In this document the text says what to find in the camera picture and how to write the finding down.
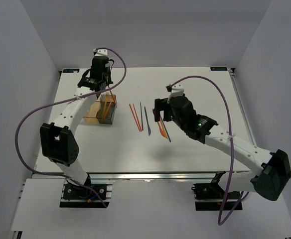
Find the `red-orange fork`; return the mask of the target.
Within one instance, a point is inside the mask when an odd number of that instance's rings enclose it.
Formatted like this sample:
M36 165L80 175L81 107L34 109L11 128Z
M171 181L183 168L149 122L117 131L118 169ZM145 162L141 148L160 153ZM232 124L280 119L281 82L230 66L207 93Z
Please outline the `red-orange fork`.
M112 90L110 89L110 86L107 86L107 87L109 89L111 99L112 99L113 103L115 104L115 107L118 108L117 101L116 101L116 99L114 97L114 94L112 93Z

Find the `orange plastic container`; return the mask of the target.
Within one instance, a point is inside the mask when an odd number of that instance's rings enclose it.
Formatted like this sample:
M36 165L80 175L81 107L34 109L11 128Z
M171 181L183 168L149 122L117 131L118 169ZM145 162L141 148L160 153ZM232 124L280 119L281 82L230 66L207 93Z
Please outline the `orange plastic container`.
M95 101L83 116L83 120L88 124L98 124L97 113L100 110L100 101Z

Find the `red chopstick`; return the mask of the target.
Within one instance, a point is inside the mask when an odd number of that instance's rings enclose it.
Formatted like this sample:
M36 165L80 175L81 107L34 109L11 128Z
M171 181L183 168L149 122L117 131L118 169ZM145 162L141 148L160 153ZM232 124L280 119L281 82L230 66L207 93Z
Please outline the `red chopstick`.
M142 126L141 126L141 122L139 120L139 116L138 116L138 113L137 113L137 110L136 110L136 107L135 107L134 104L133 104L133 110L134 110L134 114L135 114L135 118L136 118L136 122L137 122L137 125L138 125L138 128L139 128L139 131L141 132L142 131Z
M140 126L140 123L138 121L138 117L136 115L136 111L133 109L133 106L131 104L129 104L129 107L130 107L131 113L133 115L133 118L135 120L135 123L137 125L137 128L138 128L139 132L141 132L141 126Z

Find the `red-orange knife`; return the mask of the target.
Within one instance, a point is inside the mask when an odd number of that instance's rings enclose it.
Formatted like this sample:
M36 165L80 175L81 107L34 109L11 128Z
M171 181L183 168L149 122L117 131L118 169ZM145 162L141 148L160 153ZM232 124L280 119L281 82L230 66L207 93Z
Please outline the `red-orange knife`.
M164 128L163 128L163 125L162 125L161 122L162 122L162 118L159 117L158 126L159 126L160 133L163 135L164 134Z

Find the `right blue corner label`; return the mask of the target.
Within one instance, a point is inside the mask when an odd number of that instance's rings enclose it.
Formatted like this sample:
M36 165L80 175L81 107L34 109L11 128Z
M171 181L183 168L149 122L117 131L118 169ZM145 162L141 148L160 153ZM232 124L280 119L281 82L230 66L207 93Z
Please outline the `right blue corner label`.
M228 71L227 67L210 67L211 71Z

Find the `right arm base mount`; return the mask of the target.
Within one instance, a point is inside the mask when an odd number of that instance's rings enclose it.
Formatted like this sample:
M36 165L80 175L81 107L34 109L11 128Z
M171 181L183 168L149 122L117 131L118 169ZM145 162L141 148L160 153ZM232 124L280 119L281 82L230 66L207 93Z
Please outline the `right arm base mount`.
M225 171L217 172L211 182L193 184L191 190L195 195L196 211L219 211L221 209L224 190L217 183L224 174ZM228 193L224 211L232 209L236 201L239 199L240 194L241 193L237 191Z

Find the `dark grey plastic container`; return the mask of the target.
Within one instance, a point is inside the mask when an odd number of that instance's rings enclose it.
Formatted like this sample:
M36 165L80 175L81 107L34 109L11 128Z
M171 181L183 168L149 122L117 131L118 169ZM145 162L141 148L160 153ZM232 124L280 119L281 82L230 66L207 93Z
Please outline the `dark grey plastic container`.
M96 118L99 124L113 124L117 108L117 99L115 95L103 94L100 99L100 107Z

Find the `dark teal chopstick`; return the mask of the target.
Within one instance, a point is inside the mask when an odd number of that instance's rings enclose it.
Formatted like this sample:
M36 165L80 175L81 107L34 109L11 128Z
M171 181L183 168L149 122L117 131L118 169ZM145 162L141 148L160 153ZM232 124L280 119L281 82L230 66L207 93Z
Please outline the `dark teal chopstick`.
M141 129L144 130L144 121L143 121L143 112L142 112L142 103L140 102L140 113L141 113Z

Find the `left blue corner label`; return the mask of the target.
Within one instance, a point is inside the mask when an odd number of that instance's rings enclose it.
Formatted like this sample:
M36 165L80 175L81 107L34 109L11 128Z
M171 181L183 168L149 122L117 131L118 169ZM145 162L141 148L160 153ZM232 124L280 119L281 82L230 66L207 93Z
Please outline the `left blue corner label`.
M63 69L62 73L79 73L80 69Z

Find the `blue plastic knife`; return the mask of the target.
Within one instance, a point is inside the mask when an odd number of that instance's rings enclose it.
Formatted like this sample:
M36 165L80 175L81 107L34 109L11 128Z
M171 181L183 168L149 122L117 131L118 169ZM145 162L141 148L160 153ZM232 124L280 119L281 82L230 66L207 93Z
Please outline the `blue plastic knife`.
M146 119L146 125L147 125L147 132L148 132L148 135L150 136L151 135L151 128L150 128L150 125L149 125L148 116L147 116L147 110L146 110L145 106L144 106L144 112L145 112L145 119Z

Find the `orange knife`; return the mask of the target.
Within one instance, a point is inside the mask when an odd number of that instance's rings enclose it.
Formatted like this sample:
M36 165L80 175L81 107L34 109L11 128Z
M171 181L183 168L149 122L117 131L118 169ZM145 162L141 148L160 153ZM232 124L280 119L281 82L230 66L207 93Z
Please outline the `orange knife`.
M160 130L161 135L162 135L163 137L165 137L165 138L168 138L162 120L160 120L160 121L158 122L158 126L159 126L159 130Z

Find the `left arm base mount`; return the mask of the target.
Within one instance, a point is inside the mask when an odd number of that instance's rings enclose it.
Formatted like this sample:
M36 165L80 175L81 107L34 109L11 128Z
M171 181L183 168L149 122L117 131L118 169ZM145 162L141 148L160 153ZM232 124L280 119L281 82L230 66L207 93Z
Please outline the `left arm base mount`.
M65 180L59 207L86 209L107 208L112 197L113 184L109 182L91 181L91 187L95 190L95 193Z

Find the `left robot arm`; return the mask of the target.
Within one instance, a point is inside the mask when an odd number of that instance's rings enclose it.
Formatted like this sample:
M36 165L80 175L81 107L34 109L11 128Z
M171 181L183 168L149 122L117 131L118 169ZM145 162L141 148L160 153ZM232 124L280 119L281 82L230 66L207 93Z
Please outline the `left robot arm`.
M43 156L55 163L68 181L77 182L74 193L81 199L90 196L91 183L78 160L79 146L74 135L83 116L98 99L99 91L112 83L109 61L106 55L93 57L91 68L83 73L77 85L74 99L55 120L40 127Z

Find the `blue-grey chopstick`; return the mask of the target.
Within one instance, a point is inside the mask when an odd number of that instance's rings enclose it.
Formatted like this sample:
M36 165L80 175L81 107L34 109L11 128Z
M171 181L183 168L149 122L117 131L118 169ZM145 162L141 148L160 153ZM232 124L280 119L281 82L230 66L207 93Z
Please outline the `blue-grey chopstick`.
M165 131L165 134L166 134L167 139L169 140L169 142L171 142L171 138L170 138L170 136L169 136L169 134L168 134L168 131L167 131L167 129L166 129L166 126L165 126L164 122L162 121L161 123L162 123L162 125L163 125L163 128L164 128L164 131Z

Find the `orange fork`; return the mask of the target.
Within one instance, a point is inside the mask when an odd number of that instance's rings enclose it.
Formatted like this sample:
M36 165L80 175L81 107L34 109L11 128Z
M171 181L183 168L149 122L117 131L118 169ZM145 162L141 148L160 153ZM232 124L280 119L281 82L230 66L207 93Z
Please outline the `orange fork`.
M113 103L110 93L106 93L104 95L104 106L103 106L103 113L102 113L102 118L105 119L106 116L108 115L108 112L110 110L110 106Z

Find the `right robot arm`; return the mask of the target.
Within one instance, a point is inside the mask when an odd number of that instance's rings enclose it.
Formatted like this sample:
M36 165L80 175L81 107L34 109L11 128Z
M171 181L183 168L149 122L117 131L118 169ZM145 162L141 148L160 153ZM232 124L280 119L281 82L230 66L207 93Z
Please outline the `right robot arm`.
M262 149L231 135L217 121L197 114L184 95L156 99L152 111L155 121L173 121L189 138L233 156L249 168L248 172L232 175L230 188L224 181L212 184L212 195L218 199L224 198L229 191L253 191L276 201L291 178L286 152Z

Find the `blue corner label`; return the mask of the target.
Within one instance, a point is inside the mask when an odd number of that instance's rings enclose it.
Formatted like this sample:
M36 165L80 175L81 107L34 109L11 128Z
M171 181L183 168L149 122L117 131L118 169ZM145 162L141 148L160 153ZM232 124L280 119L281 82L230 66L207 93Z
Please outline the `blue corner label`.
M79 73L80 69L63 69L62 73Z
M210 67L211 71L228 71L227 67Z

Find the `aluminium table rail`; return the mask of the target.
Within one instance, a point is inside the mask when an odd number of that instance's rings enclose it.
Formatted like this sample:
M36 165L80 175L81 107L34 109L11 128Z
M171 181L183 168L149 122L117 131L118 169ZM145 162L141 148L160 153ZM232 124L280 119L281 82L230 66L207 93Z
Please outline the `aluminium table rail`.
M216 172L90 173L92 180L210 180Z

